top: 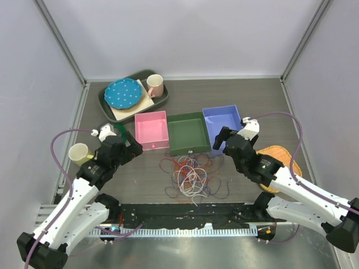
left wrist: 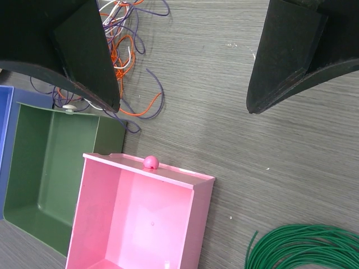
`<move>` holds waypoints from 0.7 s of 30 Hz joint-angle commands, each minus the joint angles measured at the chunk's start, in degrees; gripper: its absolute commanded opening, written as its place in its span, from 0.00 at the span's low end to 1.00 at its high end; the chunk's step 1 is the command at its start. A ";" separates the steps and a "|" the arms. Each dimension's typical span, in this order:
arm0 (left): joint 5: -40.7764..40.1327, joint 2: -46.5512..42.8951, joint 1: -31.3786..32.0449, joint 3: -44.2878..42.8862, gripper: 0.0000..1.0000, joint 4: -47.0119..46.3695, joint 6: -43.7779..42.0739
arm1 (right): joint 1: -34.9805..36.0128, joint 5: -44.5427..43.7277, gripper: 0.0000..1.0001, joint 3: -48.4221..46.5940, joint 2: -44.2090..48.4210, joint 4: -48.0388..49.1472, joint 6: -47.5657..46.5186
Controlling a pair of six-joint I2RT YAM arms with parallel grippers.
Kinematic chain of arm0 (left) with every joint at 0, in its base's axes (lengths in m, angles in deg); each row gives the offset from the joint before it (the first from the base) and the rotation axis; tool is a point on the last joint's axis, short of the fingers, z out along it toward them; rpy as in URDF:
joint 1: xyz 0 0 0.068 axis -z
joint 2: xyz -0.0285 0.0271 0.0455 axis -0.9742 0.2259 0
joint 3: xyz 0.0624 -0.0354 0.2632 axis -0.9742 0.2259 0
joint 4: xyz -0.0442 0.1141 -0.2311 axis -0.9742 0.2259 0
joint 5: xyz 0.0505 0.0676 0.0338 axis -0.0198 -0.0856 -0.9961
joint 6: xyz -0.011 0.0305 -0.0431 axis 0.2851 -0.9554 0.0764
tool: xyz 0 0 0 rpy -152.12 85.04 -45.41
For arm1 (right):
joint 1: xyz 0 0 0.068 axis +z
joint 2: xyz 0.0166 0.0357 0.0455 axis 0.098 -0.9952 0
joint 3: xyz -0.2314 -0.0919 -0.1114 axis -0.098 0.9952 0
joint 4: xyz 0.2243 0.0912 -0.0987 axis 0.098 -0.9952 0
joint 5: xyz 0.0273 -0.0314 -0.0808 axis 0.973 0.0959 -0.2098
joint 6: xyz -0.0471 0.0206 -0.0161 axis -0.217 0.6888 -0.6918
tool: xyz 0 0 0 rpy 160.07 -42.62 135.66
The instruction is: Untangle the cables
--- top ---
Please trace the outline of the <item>pink plastic box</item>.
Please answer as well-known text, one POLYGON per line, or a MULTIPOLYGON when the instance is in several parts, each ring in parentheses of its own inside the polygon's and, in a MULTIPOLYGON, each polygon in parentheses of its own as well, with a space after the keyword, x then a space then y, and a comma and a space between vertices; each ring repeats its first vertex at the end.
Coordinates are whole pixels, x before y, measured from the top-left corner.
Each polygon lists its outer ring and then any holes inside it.
POLYGON ((144 151, 169 148, 166 112, 135 114, 135 135, 144 151))

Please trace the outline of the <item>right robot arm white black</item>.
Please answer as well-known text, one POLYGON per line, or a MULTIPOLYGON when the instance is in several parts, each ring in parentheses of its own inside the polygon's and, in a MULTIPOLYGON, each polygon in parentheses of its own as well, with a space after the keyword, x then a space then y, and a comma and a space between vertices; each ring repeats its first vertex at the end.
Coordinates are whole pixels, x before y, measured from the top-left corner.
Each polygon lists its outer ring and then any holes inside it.
POLYGON ((258 154, 253 145, 258 135, 247 136, 223 127, 213 149, 224 143, 223 152, 232 158, 236 170, 250 181, 274 188, 295 199, 288 202, 273 194, 261 194, 253 213, 259 221, 270 217, 295 222, 317 231, 336 248, 354 253, 358 246, 358 198, 347 200, 297 177, 281 161, 258 154))

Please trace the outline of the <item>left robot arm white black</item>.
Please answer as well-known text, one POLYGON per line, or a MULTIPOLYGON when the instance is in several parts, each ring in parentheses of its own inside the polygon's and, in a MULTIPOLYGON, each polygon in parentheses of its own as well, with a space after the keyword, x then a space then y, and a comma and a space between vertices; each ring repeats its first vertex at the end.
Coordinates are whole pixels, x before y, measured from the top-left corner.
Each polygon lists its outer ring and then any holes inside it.
POLYGON ((116 134, 110 125, 90 131, 100 140, 91 152, 77 143, 68 157, 80 168, 69 190, 52 213, 32 233, 22 233, 17 246, 25 267, 63 268, 74 247, 96 226, 116 222, 121 213, 117 199, 100 194, 117 169, 142 154, 142 146, 129 131, 116 134))

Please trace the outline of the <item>blue plastic box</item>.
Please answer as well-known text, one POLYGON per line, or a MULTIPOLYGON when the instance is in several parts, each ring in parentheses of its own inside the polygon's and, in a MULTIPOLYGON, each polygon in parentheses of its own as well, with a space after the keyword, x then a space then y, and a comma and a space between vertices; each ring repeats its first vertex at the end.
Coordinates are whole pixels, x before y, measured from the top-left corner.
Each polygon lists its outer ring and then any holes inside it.
POLYGON ((218 150, 212 149, 216 135, 219 134, 222 127, 239 131, 242 129, 241 117, 236 105, 219 106, 213 108, 204 108, 202 110, 208 135, 211 143, 211 155, 222 155, 225 147, 223 142, 218 150))

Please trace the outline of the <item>green plastic box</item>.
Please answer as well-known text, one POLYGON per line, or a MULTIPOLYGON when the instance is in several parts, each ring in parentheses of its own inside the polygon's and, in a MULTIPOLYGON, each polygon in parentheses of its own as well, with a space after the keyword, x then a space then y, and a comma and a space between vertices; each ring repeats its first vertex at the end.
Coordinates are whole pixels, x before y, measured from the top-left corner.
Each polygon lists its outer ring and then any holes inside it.
POLYGON ((208 130, 202 112, 167 116, 170 154, 199 154, 211 150, 208 130))

